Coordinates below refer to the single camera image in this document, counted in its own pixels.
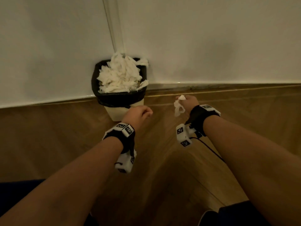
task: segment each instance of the crumpled tissue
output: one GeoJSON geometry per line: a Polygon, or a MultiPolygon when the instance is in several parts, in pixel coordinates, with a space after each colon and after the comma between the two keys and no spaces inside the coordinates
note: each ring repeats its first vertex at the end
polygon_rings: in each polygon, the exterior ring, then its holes
{"type": "Polygon", "coordinates": [[[184,95],[179,96],[179,98],[173,103],[175,106],[175,117],[178,117],[181,113],[185,112],[184,107],[179,103],[179,100],[186,100],[184,95]]]}
{"type": "Polygon", "coordinates": [[[139,75],[140,69],[136,65],[148,67],[147,59],[135,61],[130,56],[123,56],[116,52],[108,66],[102,66],[99,70],[98,80],[101,81],[100,93],[110,92],[130,92],[140,90],[148,85],[148,80],[140,82],[142,76],[139,75]]]}

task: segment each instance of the wire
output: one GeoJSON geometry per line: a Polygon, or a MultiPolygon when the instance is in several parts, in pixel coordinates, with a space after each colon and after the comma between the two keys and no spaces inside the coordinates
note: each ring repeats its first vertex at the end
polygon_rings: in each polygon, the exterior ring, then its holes
{"type": "Polygon", "coordinates": [[[190,139],[197,139],[201,141],[210,151],[212,151],[217,157],[219,157],[220,160],[222,160],[224,163],[226,163],[222,157],[220,157],[215,151],[213,151],[207,144],[205,144],[202,140],[198,139],[197,137],[190,137],[190,139]]]}

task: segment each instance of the shoe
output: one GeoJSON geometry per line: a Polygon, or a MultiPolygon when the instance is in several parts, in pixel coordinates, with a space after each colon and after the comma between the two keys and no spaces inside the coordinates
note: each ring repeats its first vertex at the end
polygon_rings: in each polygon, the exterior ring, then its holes
{"type": "Polygon", "coordinates": [[[216,226],[218,225],[219,214],[213,210],[207,210],[202,215],[198,226],[216,226]]]}

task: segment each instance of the wrist strap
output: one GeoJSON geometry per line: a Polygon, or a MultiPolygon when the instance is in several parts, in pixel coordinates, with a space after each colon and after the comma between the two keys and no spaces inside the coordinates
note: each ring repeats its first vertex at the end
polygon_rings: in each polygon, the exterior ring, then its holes
{"type": "Polygon", "coordinates": [[[104,140],[107,137],[117,137],[121,141],[123,145],[121,154],[130,151],[130,155],[134,156],[135,130],[131,125],[118,123],[111,129],[107,130],[102,139],[104,140]]]}
{"type": "Polygon", "coordinates": [[[212,115],[220,117],[221,113],[212,106],[197,105],[191,110],[189,119],[185,122],[185,124],[191,123],[190,127],[196,129],[205,137],[206,134],[203,129],[203,123],[207,117],[212,115]]]}

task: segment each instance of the forearm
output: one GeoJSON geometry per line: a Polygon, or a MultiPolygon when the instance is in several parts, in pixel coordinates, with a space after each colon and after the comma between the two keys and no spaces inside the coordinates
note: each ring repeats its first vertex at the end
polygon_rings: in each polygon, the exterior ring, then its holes
{"type": "Polygon", "coordinates": [[[123,145],[108,137],[53,174],[0,218],[1,225],[83,225],[123,145]]]}
{"type": "Polygon", "coordinates": [[[218,116],[206,118],[203,129],[247,196],[268,220],[288,224],[287,217],[290,223],[298,219],[301,160],[297,156],[218,116]]]}

